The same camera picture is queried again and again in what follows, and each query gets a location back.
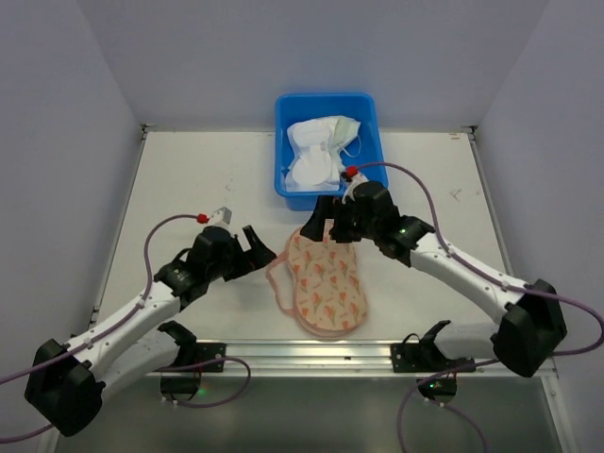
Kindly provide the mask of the floral mesh laundry bag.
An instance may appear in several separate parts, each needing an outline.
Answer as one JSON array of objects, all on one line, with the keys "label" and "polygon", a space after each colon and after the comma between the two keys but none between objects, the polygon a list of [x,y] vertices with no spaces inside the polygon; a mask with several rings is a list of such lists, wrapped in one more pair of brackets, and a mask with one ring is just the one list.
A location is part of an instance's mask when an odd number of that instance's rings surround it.
[{"label": "floral mesh laundry bag", "polygon": [[265,275],[277,306],[307,332],[321,338],[342,338],[368,318],[369,304],[352,243],[328,237],[314,242],[297,229]]}]

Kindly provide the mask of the light green bra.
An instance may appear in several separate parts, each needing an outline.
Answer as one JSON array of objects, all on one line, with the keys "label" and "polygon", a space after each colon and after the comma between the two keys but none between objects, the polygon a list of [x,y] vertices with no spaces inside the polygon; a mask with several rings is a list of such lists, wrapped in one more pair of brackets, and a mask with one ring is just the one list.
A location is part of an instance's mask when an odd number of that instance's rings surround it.
[{"label": "light green bra", "polygon": [[347,146],[359,138],[361,122],[346,116],[335,116],[335,126],[332,132],[330,150],[344,152],[350,158],[357,158],[361,153],[359,143],[355,154],[347,150]]}]

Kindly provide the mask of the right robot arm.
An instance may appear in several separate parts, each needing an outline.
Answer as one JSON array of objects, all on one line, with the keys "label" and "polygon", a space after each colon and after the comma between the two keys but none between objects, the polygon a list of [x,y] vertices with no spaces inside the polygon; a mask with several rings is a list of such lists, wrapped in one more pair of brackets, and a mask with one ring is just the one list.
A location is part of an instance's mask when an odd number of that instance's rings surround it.
[{"label": "right robot arm", "polygon": [[319,197],[301,234],[314,242],[369,240],[385,257],[438,279],[488,315],[486,324],[443,320],[417,343],[394,345],[392,352],[418,371],[473,371],[477,359],[487,359],[529,378],[567,334],[552,285],[526,283],[455,249],[435,225],[401,214],[376,181],[353,183],[342,198]]}]

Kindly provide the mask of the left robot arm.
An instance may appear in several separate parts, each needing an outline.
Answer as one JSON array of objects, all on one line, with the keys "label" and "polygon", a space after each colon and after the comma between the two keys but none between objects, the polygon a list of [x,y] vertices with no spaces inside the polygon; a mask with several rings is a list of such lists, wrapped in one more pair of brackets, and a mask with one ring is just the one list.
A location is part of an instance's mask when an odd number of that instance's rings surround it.
[{"label": "left robot arm", "polygon": [[105,321],[64,344],[36,351],[25,400],[63,436],[83,430],[104,402],[130,383],[164,368],[190,368],[195,336],[175,316],[216,280],[256,272],[276,254],[245,226],[243,249],[226,226],[205,226],[193,245],[152,274],[143,292]]}]

